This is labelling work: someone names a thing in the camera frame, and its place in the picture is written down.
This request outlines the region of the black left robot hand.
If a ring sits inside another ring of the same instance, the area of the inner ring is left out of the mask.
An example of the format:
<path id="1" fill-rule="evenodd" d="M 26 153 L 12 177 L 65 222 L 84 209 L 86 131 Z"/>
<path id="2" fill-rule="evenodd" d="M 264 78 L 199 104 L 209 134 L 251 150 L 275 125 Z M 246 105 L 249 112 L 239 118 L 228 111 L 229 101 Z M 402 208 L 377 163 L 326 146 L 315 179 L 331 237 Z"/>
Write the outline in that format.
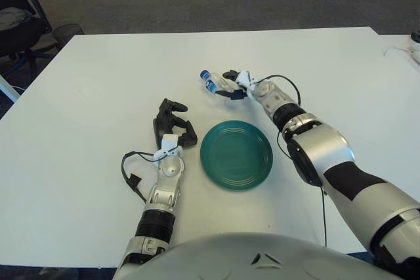
<path id="1" fill-rule="evenodd" d="M 161 149 L 163 135 L 173 134 L 173 127 L 184 129 L 178 138 L 178 145 L 187 148 L 195 146 L 198 142 L 198 137 L 190 121 L 176 116 L 174 112 L 187 112 L 188 107 L 184 104 L 174 102 L 165 98 L 159 106 L 159 111 L 153 120 L 154 134 L 156 144 Z"/>

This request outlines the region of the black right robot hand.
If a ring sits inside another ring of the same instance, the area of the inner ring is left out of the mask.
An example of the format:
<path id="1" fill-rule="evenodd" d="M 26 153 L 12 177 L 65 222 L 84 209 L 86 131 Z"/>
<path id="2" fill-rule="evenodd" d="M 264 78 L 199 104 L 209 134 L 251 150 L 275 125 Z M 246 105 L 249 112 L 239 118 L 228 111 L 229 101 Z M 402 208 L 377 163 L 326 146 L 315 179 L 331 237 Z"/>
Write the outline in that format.
<path id="1" fill-rule="evenodd" d="M 229 89 L 228 88 L 219 89 L 216 91 L 216 94 L 229 98 L 231 100 L 243 100 L 247 96 L 247 93 L 242 86 L 239 86 L 236 83 L 236 79 L 238 78 L 239 74 L 240 73 L 235 70 L 229 70 L 223 73 L 222 78 L 233 82 L 235 84 L 235 87 L 229 88 Z"/>

